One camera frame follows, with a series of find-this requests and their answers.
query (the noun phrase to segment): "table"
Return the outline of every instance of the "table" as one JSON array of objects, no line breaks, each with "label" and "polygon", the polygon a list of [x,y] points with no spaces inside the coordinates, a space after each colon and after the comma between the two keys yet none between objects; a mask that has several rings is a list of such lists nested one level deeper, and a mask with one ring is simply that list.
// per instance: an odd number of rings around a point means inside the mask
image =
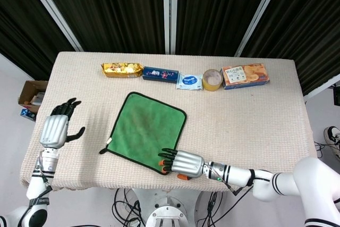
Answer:
[{"label": "table", "polygon": [[[233,90],[176,90],[175,84],[142,78],[107,78],[104,62],[139,62],[145,66],[202,74],[207,69],[264,63],[270,83]],[[292,171],[306,156],[316,156],[303,95],[292,60],[183,55],[61,52],[54,64],[44,101],[22,163],[20,179],[28,186],[44,121],[52,109],[72,97],[82,103],[71,118],[69,134],[82,126],[84,135],[65,144],[53,188],[191,188],[222,191],[221,182],[205,177],[183,181],[162,176],[116,155],[98,152],[106,145],[118,112],[131,91],[184,110],[188,119],[178,149],[206,161],[272,172]]]}]

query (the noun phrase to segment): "robot finger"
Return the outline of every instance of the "robot finger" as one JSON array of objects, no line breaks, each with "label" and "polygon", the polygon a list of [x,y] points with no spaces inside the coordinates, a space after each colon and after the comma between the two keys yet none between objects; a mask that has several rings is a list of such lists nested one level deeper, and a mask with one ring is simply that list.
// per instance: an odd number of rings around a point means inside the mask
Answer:
[{"label": "robot finger", "polygon": [[163,157],[163,158],[167,158],[167,159],[172,159],[172,160],[175,159],[175,156],[172,155],[172,154],[163,154],[163,153],[160,153],[160,154],[158,154],[158,156]]},{"label": "robot finger", "polygon": [[162,148],[162,151],[173,154],[173,155],[177,154],[177,150],[170,149],[170,148]]},{"label": "robot finger", "polygon": [[80,103],[81,103],[81,101],[76,101],[76,102],[72,103],[72,106],[76,107],[76,106],[80,105]]},{"label": "robot finger", "polygon": [[85,127],[81,127],[81,129],[79,130],[79,132],[77,134],[71,135],[71,136],[67,136],[66,137],[66,142],[70,142],[72,140],[76,140],[76,139],[80,138],[83,135],[84,131],[85,131]]},{"label": "robot finger", "polygon": [[71,105],[67,108],[66,112],[65,112],[65,115],[67,115],[69,117],[69,120],[71,119],[71,116],[73,114],[73,111],[74,111],[74,106]]},{"label": "robot finger", "polygon": [[57,114],[60,114],[60,112],[61,112],[61,109],[62,109],[62,105],[56,106],[56,107],[53,109],[53,111],[52,111],[51,115],[57,115]]},{"label": "robot finger", "polygon": [[182,179],[182,180],[186,180],[186,181],[192,179],[191,177],[183,175],[183,174],[178,174],[177,178]]},{"label": "robot finger", "polygon": [[61,109],[60,109],[60,113],[58,113],[58,114],[65,114],[69,107],[70,107],[70,103],[68,103],[68,102],[62,104]]},{"label": "robot finger", "polygon": [[67,101],[67,103],[72,104],[73,102],[75,102],[76,99],[77,99],[77,98],[70,98],[70,99]]},{"label": "robot finger", "polygon": [[165,159],[161,160],[158,163],[159,166],[172,166],[172,164],[173,164],[173,161],[167,161]]},{"label": "robot finger", "polygon": [[161,170],[163,173],[169,172],[171,171],[171,167],[167,166],[167,167],[163,167]]}]

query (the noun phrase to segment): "black drape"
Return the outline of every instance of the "black drape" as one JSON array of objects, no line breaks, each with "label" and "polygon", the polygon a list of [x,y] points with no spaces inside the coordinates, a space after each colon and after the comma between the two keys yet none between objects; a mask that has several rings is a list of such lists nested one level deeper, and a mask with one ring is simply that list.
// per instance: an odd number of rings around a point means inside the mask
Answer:
[{"label": "black drape", "polygon": [[271,0],[242,56],[295,60],[309,93],[340,73],[340,0]]},{"label": "black drape", "polygon": [[54,0],[84,51],[164,53],[163,0]]},{"label": "black drape", "polygon": [[0,0],[0,52],[37,80],[48,80],[58,52],[74,49],[40,0]]},{"label": "black drape", "polygon": [[178,0],[176,53],[234,56],[261,0]]}]

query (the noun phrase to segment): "cardboard box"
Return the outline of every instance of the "cardboard box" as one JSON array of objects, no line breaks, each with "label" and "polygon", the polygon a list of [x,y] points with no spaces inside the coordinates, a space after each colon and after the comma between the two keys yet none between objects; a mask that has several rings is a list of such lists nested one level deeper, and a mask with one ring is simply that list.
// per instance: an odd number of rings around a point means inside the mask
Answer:
[{"label": "cardboard box", "polygon": [[225,66],[221,73],[225,90],[264,85],[269,82],[267,70],[262,63]]},{"label": "cardboard box", "polygon": [[40,106],[34,106],[30,103],[27,104],[27,102],[31,102],[33,96],[39,92],[45,92],[47,85],[48,81],[26,81],[18,99],[19,105],[27,108],[32,113],[38,113]]}]

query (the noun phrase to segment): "wire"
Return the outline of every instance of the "wire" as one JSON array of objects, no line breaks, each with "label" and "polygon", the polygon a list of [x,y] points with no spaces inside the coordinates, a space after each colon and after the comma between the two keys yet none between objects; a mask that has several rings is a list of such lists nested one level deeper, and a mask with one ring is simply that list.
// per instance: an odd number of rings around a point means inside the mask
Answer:
[{"label": "wire", "polygon": [[322,158],[322,157],[323,157],[324,154],[322,153],[322,150],[323,150],[324,148],[326,148],[326,147],[333,148],[333,149],[338,150],[338,151],[340,152],[340,149],[337,148],[337,147],[335,147],[335,146],[333,146],[333,145],[321,144],[321,143],[318,143],[318,142],[315,142],[315,141],[314,141],[314,144],[316,144],[315,147],[317,147],[317,146],[319,147],[319,148],[317,149],[317,152],[320,152],[320,157],[318,156],[318,158]]},{"label": "wire", "polygon": [[32,205],[29,206],[29,207],[26,209],[25,213],[23,213],[22,217],[21,217],[20,220],[19,220],[18,227],[21,227],[22,220],[23,220],[24,217],[27,215],[27,213],[29,212],[29,210],[31,210],[31,208],[32,208]]},{"label": "wire", "polygon": [[211,167],[209,164],[205,164],[205,166],[208,167],[208,169],[210,169],[210,171],[212,171],[215,175],[217,175],[222,182],[228,187],[228,189],[233,193],[233,195],[237,196],[237,194],[240,193],[240,191],[242,191],[243,187],[239,187],[237,190],[234,190],[224,179],[222,176],[220,176],[214,169],[213,167]]},{"label": "wire", "polygon": [[[116,220],[118,222],[120,222],[124,227],[129,226],[130,223],[134,222],[134,221],[139,221],[138,226],[140,226],[141,224],[144,224],[144,221],[142,219],[141,216],[141,208],[140,208],[140,203],[138,200],[136,200],[134,202],[133,205],[131,205],[126,197],[126,191],[124,189],[124,200],[117,200],[117,194],[118,194],[119,189],[116,190],[115,196],[114,196],[114,202],[113,205],[111,207],[111,212],[113,214],[113,216],[116,218]],[[123,205],[125,205],[125,210],[128,212],[128,216],[127,217],[123,217],[118,209],[117,209],[117,204],[121,203]]]},{"label": "wire", "polygon": [[204,226],[204,224],[207,222],[208,225],[210,225],[212,223],[212,226],[215,226],[215,222],[213,220],[213,217],[216,215],[217,211],[219,210],[220,206],[221,206],[221,203],[222,203],[222,199],[223,199],[223,193],[221,192],[221,197],[220,197],[220,200],[219,200],[219,204],[218,204],[218,207],[217,209],[215,210],[214,214],[212,214],[213,212],[213,209],[214,209],[214,206],[216,204],[216,199],[217,199],[217,192],[212,192],[210,194],[210,198],[209,198],[209,202],[208,202],[208,206],[207,206],[207,216],[204,217],[204,218],[201,218],[199,219],[197,222],[196,222],[196,227],[198,227],[198,223],[200,221],[204,221],[203,224],[202,224],[202,227]]},{"label": "wire", "polygon": [[247,195],[247,193],[253,188],[253,186],[251,186],[236,202],[235,204],[229,208],[229,210],[227,212],[225,212],[219,219],[217,219],[214,223],[217,223],[219,220],[221,220],[224,216],[226,216],[240,201],[241,199],[243,199],[243,197],[245,195]]}]

